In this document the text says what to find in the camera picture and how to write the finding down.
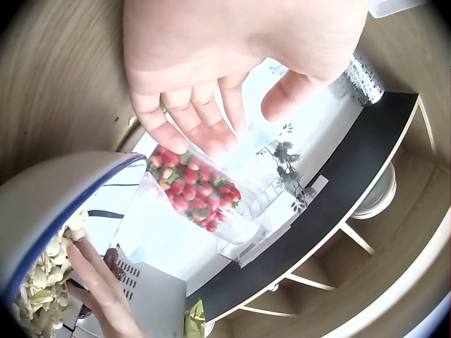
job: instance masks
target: strawberry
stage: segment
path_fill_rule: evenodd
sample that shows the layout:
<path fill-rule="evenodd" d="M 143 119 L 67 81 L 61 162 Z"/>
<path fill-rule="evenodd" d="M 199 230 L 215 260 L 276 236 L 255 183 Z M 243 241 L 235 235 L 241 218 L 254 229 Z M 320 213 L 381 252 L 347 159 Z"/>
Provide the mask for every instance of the strawberry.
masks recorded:
<path fill-rule="evenodd" d="M 232 189 L 232 194 L 233 194 L 233 202 L 238 202 L 241 200 L 241 193 L 237 188 Z"/>
<path fill-rule="evenodd" d="M 200 181 L 208 181 L 210 179 L 210 171 L 208 168 L 202 168 L 199 171 L 199 180 Z"/>
<path fill-rule="evenodd" d="M 232 217 L 230 215 L 222 214 L 218 212 L 218 220 L 221 222 L 231 222 Z"/>
<path fill-rule="evenodd" d="M 163 158 L 160 154 L 150 156 L 150 161 L 155 166 L 155 168 L 159 168 L 163 165 Z"/>
<path fill-rule="evenodd" d="M 215 206 L 217 209 L 219 207 L 220 199 L 215 194 L 211 194 L 210 196 L 207 197 L 207 203 L 212 206 Z"/>
<path fill-rule="evenodd" d="M 191 202 L 190 208 L 191 209 L 202 209 L 207 206 L 207 203 L 199 197 L 195 197 L 193 201 Z"/>
<path fill-rule="evenodd" d="M 166 195 L 168 196 L 168 199 L 171 202 L 171 204 L 174 204 L 175 194 L 171 190 L 168 190 L 166 191 Z"/>
<path fill-rule="evenodd" d="M 218 211 L 218 204 L 207 204 L 207 212 L 212 215 Z"/>
<path fill-rule="evenodd" d="M 170 189 L 170 185 L 162 179 L 158 181 L 158 184 L 164 191 L 168 191 Z"/>
<path fill-rule="evenodd" d="M 161 178 L 167 180 L 174 171 L 171 168 L 164 168 L 164 170 L 161 172 Z"/>
<path fill-rule="evenodd" d="M 185 188 L 185 182 L 182 179 L 176 179 L 174 182 L 172 182 L 170 188 L 174 194 L 180 195 Z"/>
<path fill-rule="evenodd" d="M 210 222 L 210 221 L 207 220 L 207 219 L 203 219 L 203 220 L 199 221 L 200 225 L 201 225 L 203 228 L 206 228 L 209 222 Z"/>
<path fill-rule="evenodd" d="M 194 170 L 194 171 L 198 171 L 201 162 L 202 161 L 200 159 L 193 156 L 189 159 L 188 168 L 190 168 L 191 170 Z"/>
<path fill-rule="evenodd" d="M 205 229 L 209 232 L 212 233 L 214 231 L 216 231 L 216 229 L 218 228 L 218 223 L 216 223 L 216 221 L 210 221 L 207 223 L 207 226 L 205 227 Z"/>
<path fill-rule="evenodd" d="M 209 205 L 207 206 L 207 218 L 209 220 L 215 220 L 218 218 L 217 216 L 218 209 L 209 208 Z"/>
<path fill-rule="evenodd" d="M 198 179 L 197 173 L 194 170 L 191 170 L 190 168 L 185 169 L 184 176 L 185 182 L 191 185 L 195 184 Z"/>
<path fill-rule="evenodd" d="M 220 193 L 221 196 L 227 194 L 228 192 L 232 192 L 233 189 L 236 189 L 236 188 L 235 188 L 235 185 L 234 185 L 233 183 L 223 184 L 223 185 L 220 185 L 220 186 L 217 188 L 218 193 Z"/>
<path fill-rule="evenodd" d="M 197 189 L 192 185 L 188 185 L 183 190 L 183 196 L 188 200 L 192 201 L 196 197 Z"/>
<path fill-rule="evenodd" d="M 233 202 L 233 194 L 228 192 L 225 195 L 222 196 L 219 205 L 221 208 L 225 210 L 231 210 L 232 209 L 232 202 Z"/>
<path fill-rule="evenodd" d="M 210 185 L 210 183 L 208 183 L 208 182 L 202 183 L 202 185 L 199 187 L 199 190 L 198 190 L 199 195 L 204 196 L 204 197 L 210 196 L 212 194 L 212 192 L 213 192 L 213 188 Z"/>
<path fill-rule="evenodd" d="M 185 211 L 186 209 L 188 209 L 188 201 L 186 200 L 186 198 L 182 197 L 182 196 L 177 196 L 174 199 L 174 209 L 175 211 L 177 211 L 178 213 L 181 213 L 183 211 Z"/>
<path fill-rule="evenodd" d="M 157 145 L 156 147 L 156 152 L 158 154 L 164 154 L 165 152 L 167 152 L 167 149 L 161 145 Z"/>
<path fill-rule="evenodd" d="M 179 162 L 179 159 L 177 158 L 177 155 L 174 154 L 173 152 L 169 151 L 169 150 L 167 150 L 161 156 L 163 158 L 164 164 L 166 164 L 168 167 L 172 167 L 173 168 Z"/>
<path fill-rule="evenodd" d="M 195 210 L 193 211 L 191 218 L 193 219 L 193 222 L 200 223 L 205 220 L 205 215 L 201 210 Z"/>

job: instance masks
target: bowl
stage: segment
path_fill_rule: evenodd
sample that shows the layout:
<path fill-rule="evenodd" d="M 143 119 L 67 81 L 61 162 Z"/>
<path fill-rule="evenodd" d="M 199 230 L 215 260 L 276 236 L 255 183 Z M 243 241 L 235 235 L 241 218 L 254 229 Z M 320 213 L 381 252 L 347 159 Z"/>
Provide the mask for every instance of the bowl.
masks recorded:
<path fill-rule="evenodd" d="M 0 187 L 0 295 L 10 305 L 40 253 L 83 205 L 85 231 L 102 254 L 144 175 L 141 154 L 75 153 L 37 164 Z"/>

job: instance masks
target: white bowl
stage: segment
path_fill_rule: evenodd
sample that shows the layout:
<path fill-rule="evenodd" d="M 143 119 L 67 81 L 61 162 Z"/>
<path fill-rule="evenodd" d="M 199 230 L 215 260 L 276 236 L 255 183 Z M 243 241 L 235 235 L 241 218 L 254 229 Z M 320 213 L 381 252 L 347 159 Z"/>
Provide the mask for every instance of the white bowl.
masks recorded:
<path fill-rule="evenodd" d="M 378 179 L 374 187 L 357 207 L 351 217 L 354 218 L 354 216 L 372 214 L 375 210 L 378 210 L 380 205 L 386 203 L 387 199 L 393 198 L 392 194 L 394 194 L 393 189 L 395 183 L 395 167 L 390 162 L 382 173 L 382 176 Z"/>
<path fill-rule="evenodd" d="M 21 282 L 46 244 L 82 205 L 87 211 L 94 211 L 90 213 L 92 218 L 85 222 L 87 235 L 96 243 L 97 250 L 106 250 L 121 222 L 119 216 L 127 210 L 146 166 L 146 158 L 141 154 L 83 152 L 37 164 L 2 185 L 0 295 L 3 301 L 6 304 L 14 301 Z M 96 217 L 101 211 L 110 212 L 115 223 L 108 223 L 111 220 L 108 217 Z M 102 235 L 94 233 L 96 230 L 101 230 Z"/>

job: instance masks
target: clear plastic bag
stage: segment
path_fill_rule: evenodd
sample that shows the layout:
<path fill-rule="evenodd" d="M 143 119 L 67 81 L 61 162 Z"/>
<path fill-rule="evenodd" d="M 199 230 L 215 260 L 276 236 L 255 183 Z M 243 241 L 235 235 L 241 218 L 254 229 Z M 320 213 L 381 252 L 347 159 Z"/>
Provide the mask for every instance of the clear plastic bag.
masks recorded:
<path fill-rule="evenodd" d="M 233 245 L 243 244 L 258 231 L 258 225 L 236 211 L 244 188 L 235 186 L 194 150 L 176 155 L 158 146 L 149 158 L 148 170 L 174 210 L 200 228 Z"/>

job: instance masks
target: aluminum foil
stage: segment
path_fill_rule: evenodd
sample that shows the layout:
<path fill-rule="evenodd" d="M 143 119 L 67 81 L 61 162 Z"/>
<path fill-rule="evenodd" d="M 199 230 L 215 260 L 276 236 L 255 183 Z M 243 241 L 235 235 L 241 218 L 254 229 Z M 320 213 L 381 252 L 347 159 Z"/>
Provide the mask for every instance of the aluminum foil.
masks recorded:
<path fill-rule="evenodd" d="M 378 102 L 384 93 L 384 88 L 376 71 L 357 52 L 354 52 L 348 68 L 340 75 L 337 81 L 354 101 L 362 107 Z"/>

